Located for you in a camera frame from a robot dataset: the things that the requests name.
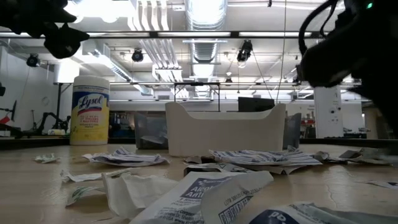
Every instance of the table surface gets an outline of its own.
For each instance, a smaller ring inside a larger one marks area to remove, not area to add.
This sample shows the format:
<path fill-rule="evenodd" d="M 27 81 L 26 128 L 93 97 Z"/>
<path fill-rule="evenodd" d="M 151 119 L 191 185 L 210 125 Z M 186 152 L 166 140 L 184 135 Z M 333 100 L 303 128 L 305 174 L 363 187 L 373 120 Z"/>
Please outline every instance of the table surface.
<path fill-rule="evenodd" d="M 102 181 L 62 183 L 61 170 L 71 174 L 109 172 L 122 167 L 90 164 L 81 156 L 96 152 L 113 152 L 121 145 L 57 146 L 36 149 L 0 151 L 0 217 L 2 223 L 128 223 L 110 219 L 105 195 L 83 198 L 65 208 L 70 191 L 77 186 L 102 186 Z M 135 151 L 135 145 L 123 145 Z M 355 147 L 331 145 L 301 145 L 305 152 L 326 151 L 339 156 Z M 39 164 L 33 157 L 55 153 L 56 163 Z M 139 154 L 167 151 L 137 151 Z M 171 164 L 143 167 L 139 175 L 158 175 L 173 180 L 183 178 L 186 165 L 181 158 L 171 158 Z M 304 167 L 290 175 L 273 175 L 275 181 L 259 192 L 244 209 L 285 205 L 293 202 L 314 202 L 335 210 L 398 215 L 398 191 L 364 184 L 370 180 L 397 181 L 397 169 L 389 166 L 362 164 L 328 164 Z"/>

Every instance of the black cable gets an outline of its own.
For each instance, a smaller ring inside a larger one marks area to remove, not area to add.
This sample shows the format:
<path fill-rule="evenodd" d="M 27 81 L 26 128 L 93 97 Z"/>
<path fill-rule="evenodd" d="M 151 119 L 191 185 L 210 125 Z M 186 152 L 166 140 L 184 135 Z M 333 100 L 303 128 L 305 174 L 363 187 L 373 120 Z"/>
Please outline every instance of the black cable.
<path fill-rule="evenodd" d="M 333 3 L 331 5 L 329 16 L 326 18 L 325 22 L 321 26 L 321 29 L 319 30 L 319 33 L 322 35 L 323 38 L 326 38 L 326 35 L 325 35 L 325 32 L 323 31 L 323 29 L 325 28 L 326 23 L 329 22 L 329 20 L 330 20 L 331 16 L 333 15 L 333 13 L 335 13 L 337 2 L 338 2 L 338 0 L 335 0 L 335 3 Z"/>
<path fill-rule="evenodd" d="M 314 11 L 312 11 L 307 18 L 305 18 L 303 24 L 300 27 L 300 31 L 298 33 L 298 47 L 300 49 L 300 52 L 302 55 L 307 51 L 307 46 L 305 45 L 304 41 L 304 35 L 305 31 L 307 30 L 308 25 L 310 25 L 311 21 L 319 15 L 322 11 L 327 9 L 329 6 L 331 6 L 335 1 L 337 0 L 328 0 L 327 2 L 324 2 L 322 5 L 317 7 Z"/>

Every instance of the workbench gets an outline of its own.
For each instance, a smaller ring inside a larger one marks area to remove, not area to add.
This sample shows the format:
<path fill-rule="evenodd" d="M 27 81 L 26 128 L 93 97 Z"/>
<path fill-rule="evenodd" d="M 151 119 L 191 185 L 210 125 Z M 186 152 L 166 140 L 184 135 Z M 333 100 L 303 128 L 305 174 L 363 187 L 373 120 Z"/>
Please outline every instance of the workbench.
<path fill-rule="evenodd" d="M 123 167 L 90 164 L 81 156 L 96 152 L 113 152 L 119 146 L 135 151 L 135 145 L 54 146 L 35 149 L 0 151 L 0 218 L 2 223 L 128 223 L 110 219 L 105 194 L 83 198 L 65 208 L 68 193 L 77 186 L 102 186 L 101 180 L 82 183 L 62 183 L 61 170 L 71 174 L 109 172 Z M 356 147 L 332 145 L 301 145 L 305 152 L 326 151 L 339 156 Z M 56 163 L 40 164 L 33 157 L 55 153 Z M 142 167 L 142 175 L 158 175 L 173 180 L 183 178 L 186 165 L 182 158 L 170 157 L 167 151 L 137 151 L 139 154 L 161 154 L 171 164 Z M 334 210 L 398 215 L 398 191 L 364 184 L 370 180 L 397 181 L 398 170 L 390 166 L 362 164 L 327 164 L 304 167 L 290 175 L 273 175 L 275 181 L 259 192 L 245 207 L 256 209 L 289 204 L 314 202 Z"/>

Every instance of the ventilation duct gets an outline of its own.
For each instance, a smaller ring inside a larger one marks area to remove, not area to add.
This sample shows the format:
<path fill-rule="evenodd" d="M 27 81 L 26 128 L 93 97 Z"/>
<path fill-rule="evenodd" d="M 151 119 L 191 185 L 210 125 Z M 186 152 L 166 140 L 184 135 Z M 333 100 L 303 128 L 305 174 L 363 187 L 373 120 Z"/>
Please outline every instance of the ventilation duct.
<path fill-rule="evenodd" d="M 185 15 L 188 30 L 222 30 L 225 23 L 227 6 L 227 0 L 185 0 Z M 211 63 L 215 61 L 217 56 L 218 44 L 193 43 L 190 49 L 192 62 L 194 63 L 192 65 L 194 75 L 202 78 L 210 78 L 214 72 L 214 65 Z M 197 91 L 198 96 L 209 94 Z"/>

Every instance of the wire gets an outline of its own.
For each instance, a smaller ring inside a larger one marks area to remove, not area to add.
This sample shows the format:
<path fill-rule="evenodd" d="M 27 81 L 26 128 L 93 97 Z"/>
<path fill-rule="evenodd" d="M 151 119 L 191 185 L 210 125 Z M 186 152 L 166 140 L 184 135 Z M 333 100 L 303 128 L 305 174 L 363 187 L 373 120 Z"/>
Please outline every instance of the wire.
<path fill-rule="evenodd" d="M 227 72 L 229 72 L 229 70 L 231 69 L 231 66 L 232 66 L 232 64 L 234 63 L 234 61 L 235 61 L 235 59 L 236 59 L 236 56 L 237 56 L 237 54 L 238 54 L 238 52 L 239 52 L 239 49 L 237 49 L 236 50 L 236 52 L 235 52 L 235 55 L 234 55 L 234 57 L 232 58 L 232 61 L 230 61 L 229 59 L 229 62 L 230 62 L 230 64 L 229 64 L 229 67 L 228 67 L 228 69 L 226 70 Z"/>
<path fill-rule="evenodd" d="M 24 99 L 25 89 L 26 89 L 27 81 L 29 80 L 29 75 L 30 75 L 30 67 L 29 67 L 29 70 L 27 71 L 27 77 L 26 77 L 26 81 L 25 81 L 25 85 L 24 85 L 24 91 L 22 92 L 22 96 L 21 96 L 21 102 Z"/>
<path fill-rule="evenodd" d="M 312 11 L 307 18 L 305 18 L 303 24 L 300 27 L 300 31 L 298 32 L 298 48 L 300 49 L 300 53 L 304 55 L 304 53 L 307 51 L 307 46 L 305 45 L 304 41 L 304 35 L 305 31 L 307 30 L 308 25 L 310 25 L 311 21 L 319 15 L 322 11 L 327 9 L 329 6 L 331 6 L 335 1 L 337 0 L 328 0 L 327 2 L 324 2 L 322 5 L 317 7 L 314 11 Z"/>
<path fill-rule="evenodd" d="M 326 18 L 326 20 L 324 21 L 324 23 L 321 26 L 321 29 L 319 30 L 319 33 L 322 35 L 322 37 L 326 38 L 325 32 L 323 31 L 323 29 L 325 28 L 326 24 L 329 22 L 331 16 L 333 15 L 333 13 L 335 13 L 335 9 L 337 6 L 337 2 L 338 0 L 335 0 L 335 2 L 331 5 L 331 9 L 329 12 L 329 16 Z"/>
<path fill-rule="evenodd" d="M 259 72 L 260 72 L 262 81 L 263 81 L 264 84 L 266 85 L 266 88 L 267 88 L 267 90 L 268 90 L 269 97 L 271 97 L 271 99 L 272 99 L 271 92 L 270 92 L 269 89 L 268 89 L 266 80 L 264 79 L 264 76 L 262 75 L 262 72 L 261 72 L 261 69 L 260 69 L 260 65 L 259 65 L 259 63 L 258 63 L 258 61 L 257 61 L 256 53 L 254 53 L 254 49 L 252 49 L 252 51 L 253 51 L 253 56 L 254 56 L 254 59 L 256 60 L 257 68 L 259 69 Z"/>
<path fill-rule="evenodd" d="M 278 104 L 279 90 L 280 84 L 282 84 L 282 77 L 284 72 L 284 59 L 285 59 L 285 44 L 286 44 L 286 9 L 287 9 L 287 0 L 285 0 L 285 22 L 284 22 L 284 46 L 282 48 L 282 68 L 280 69 L 280 80 L 278 85 L 278 93 L 276 94 L 276 103 Z"/>

